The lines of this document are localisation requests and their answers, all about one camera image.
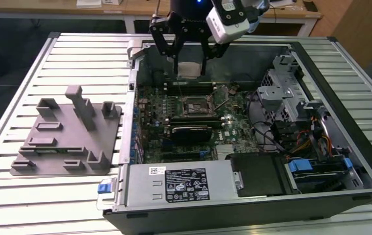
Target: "motherboard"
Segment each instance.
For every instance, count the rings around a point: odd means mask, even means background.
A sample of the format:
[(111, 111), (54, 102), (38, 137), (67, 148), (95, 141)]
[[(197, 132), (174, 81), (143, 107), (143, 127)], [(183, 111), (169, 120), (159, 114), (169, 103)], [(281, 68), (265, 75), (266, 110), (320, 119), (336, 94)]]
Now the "motherboard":
[(193, 90), (179, 84), (138, 89), (143, 163), (223, 160), (229, 153), (257, 152), (247, 91), (235, 84), (211, 85), (206, 94), (197, 89), (191, 95)]

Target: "gray fixture base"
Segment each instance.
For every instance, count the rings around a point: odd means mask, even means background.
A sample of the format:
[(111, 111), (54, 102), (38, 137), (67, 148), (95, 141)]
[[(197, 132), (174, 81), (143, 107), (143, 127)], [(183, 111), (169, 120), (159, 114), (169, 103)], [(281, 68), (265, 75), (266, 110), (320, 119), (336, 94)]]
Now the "gray fixture base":
[(81, 87), (67, 86), (73, 104), (43, 98), (39, 115), (11, 163), (11, 175), (105, 175), (110, 169), (121, 107), (90, 103)]

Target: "metal sheet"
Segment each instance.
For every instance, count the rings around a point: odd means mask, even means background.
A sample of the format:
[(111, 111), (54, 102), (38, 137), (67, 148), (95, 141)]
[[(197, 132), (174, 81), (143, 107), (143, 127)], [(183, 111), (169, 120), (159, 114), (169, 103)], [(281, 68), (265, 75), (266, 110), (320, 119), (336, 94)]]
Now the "metal sheet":
[(49, 55), (46, 61), (123, 61), (126, 55)]
[(33, 82), (34, 86), (47, 85), (127, 85), (127, 76), (110, 77), (47, 77)]
[[(125, 45), (131, 39), (150, 40), (150, 37), (147, 35), (65, 33), (58, 37), (54, 48), (43, 47), (42, 53), (49, 56), (43, 59), (39, 57), (41, 63), (34, 65), (34, 72), (29, 74), (27, 88), (22, 87), (18, 91), (18, 103), (15, 108), (11, 106), (7, 111), (10, 117), (5, 116), (7, 122), (0, 132), (0, 234), (119, 235), (113, 225), (102, 219), (101, 211), (95, 210), (95, 187), (101, 177), (11, 176), (7, 171), (15, 158), (15, 150), (29, 131), (30, 122), (34, 121), (33, 118), (37, 115), (34, 105), (41, 97), (53, 97), (58, 103), (69, 103), (62, 95), (63, 87), (79, 84), (83, 85), (85, 97), (93, 103), (113, 101), (121, 104), (123, 109), (125, 90), (121, 87), (126, 87), (129, 70), (119, 68), (125, 68)], [(245, 36), (242, 40), (299, 41), (372, 141), (372, 81), (358, 72), (361, 69), (352, 61), (345, 62), (344, 52), (337, 49), (336, 45), (325, 38)], [(119, 148), (119, 143), (121, 140), (117, 140), (114, 149)], [(118, 158), (118, 152), (114, 153), (113, 158)], [(114, 176), (117, 173), (117, 168), (113, 168), (109, 175), (102, 178)], [(277, 231), (289, 235), (372, 234), (372, 205), (353, 208), (324, 220), (181, 234), (271, 234)]]

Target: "white label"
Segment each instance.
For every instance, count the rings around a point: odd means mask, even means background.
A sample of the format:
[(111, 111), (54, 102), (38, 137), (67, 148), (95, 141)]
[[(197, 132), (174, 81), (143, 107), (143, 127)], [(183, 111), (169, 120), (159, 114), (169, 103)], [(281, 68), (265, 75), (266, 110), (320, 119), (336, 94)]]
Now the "white label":
[(165, 166), (149, 167), (147, 170), (149, 175), (163, 175), (163, 172), (165, 172)]
[(209, 194), (207, 191), (199, 191), (199, 192), (197, 192), (197, 195), (198, 195), (198, 196), (207, 195), (207, 194)]
[(320, 18), (321, 16), (315, 16), (315, 15), (305, 15), (305, 18)]
[(235, 9), (235, 6), (233, 4), (233, 2), (227, 2), (222, 4), (222, 8), (225, 11), (233, 11)]
[(102, 13), (114, 13), (114, 14), (121, 14), (121, 11), (102, 11)]
[(111, 4), (111, 5), (118, 5), (121, 4), (121, 0), (101, 0), (102, 4)]

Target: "floor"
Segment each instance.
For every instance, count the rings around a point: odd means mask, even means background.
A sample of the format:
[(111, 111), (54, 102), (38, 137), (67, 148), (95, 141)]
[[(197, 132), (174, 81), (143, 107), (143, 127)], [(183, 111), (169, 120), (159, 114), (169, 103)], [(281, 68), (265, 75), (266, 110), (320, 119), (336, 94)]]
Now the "floor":
[[(125, 33), (122, 21), (0, 19), (0, 53), (9, 72), (0, 78), (0, 118), (42, 47), (49, 32)], [(365, 69), (372, 78), (372, 64)]]

